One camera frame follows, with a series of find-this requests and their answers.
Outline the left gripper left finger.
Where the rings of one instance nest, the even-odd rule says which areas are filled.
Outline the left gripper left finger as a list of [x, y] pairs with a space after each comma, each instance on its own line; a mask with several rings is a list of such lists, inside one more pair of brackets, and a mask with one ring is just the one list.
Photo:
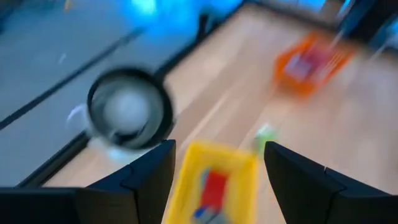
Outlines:
[[1, 188], [1, 223], [160, 223], [174, 178], [176, 142], [85, 188]]

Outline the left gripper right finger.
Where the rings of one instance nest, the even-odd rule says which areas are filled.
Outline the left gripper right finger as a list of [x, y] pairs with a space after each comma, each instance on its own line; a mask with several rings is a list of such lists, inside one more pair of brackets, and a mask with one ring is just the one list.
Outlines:
[[268, 141], [267, 175], [287, 223], [397, 223], [397, 196]]

